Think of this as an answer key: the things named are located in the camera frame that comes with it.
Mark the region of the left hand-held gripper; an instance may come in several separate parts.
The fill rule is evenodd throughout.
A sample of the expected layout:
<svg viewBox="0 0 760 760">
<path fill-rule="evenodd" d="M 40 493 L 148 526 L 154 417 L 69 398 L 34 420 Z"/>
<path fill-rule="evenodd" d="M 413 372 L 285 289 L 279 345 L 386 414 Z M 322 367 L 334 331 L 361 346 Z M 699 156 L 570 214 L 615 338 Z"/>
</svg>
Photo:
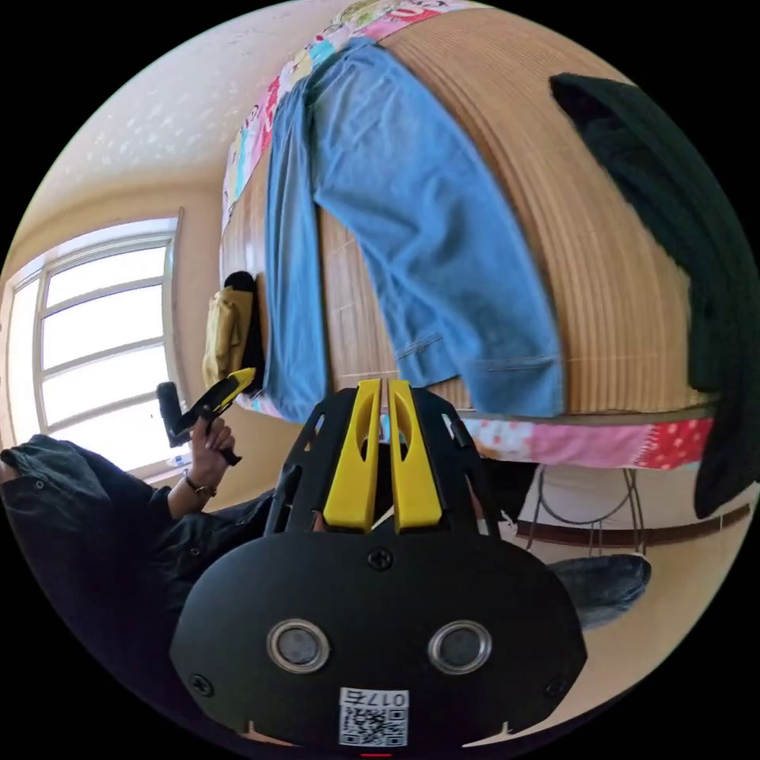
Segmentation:
<svg viewBox="0 0 760 760">
<path fill-rule="evenodd" d="M 190 433 L 198 420 L 205 420 L 207 427 L 219 418 L 256 378 L 255 368 L 241 368 L 216 382 L 203 396 L 184 411 L 181 407 L 177 386 L 168 382 L 168 443 L 174 449 L 190 442 Z"/>
</svg>

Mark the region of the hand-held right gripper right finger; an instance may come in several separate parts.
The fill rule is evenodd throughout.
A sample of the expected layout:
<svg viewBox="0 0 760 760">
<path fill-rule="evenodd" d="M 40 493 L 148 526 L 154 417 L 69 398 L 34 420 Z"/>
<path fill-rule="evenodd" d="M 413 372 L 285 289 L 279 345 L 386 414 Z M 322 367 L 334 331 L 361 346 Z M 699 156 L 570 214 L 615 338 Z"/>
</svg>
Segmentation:
<svg viewBox="0 0 760 760">
<path fill-rule="evenodd" d="M 424 428 L 408 382 L 389 381 L 388 409 L 395 530 L 404 533 L 435 528 L 443 512 Z"/>
</svg>

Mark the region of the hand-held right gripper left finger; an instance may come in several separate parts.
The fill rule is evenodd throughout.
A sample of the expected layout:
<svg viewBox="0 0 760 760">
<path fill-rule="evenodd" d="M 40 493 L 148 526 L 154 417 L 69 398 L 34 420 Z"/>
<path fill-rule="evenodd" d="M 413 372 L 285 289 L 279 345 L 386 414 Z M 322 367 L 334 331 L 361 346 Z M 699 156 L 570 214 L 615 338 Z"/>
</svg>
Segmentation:
<svg viewBox="0 0 760 760">
<path fill-rule="evenodd" d="M 323 509 L 336 530 L 370 530 L 378 475 L 381 381 L 363 380 L 355 389 L 351 415 L 332 485 Z"/>
</svg>

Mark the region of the person's left hand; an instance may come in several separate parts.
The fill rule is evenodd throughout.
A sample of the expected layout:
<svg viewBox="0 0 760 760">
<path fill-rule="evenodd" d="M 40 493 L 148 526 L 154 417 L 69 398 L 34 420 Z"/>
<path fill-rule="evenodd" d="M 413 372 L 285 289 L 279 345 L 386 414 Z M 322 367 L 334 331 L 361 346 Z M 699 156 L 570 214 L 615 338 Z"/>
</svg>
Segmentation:
<svg viewBox="0 0 760 760">
<path fill-rule="evenodd" d="M 225 453 L 234 449 L 235 441 L 223 418 L 199 418 L 190 431 L 190 481 L 199 487 L 216 490 L 228 467 Z"/>
</svg>

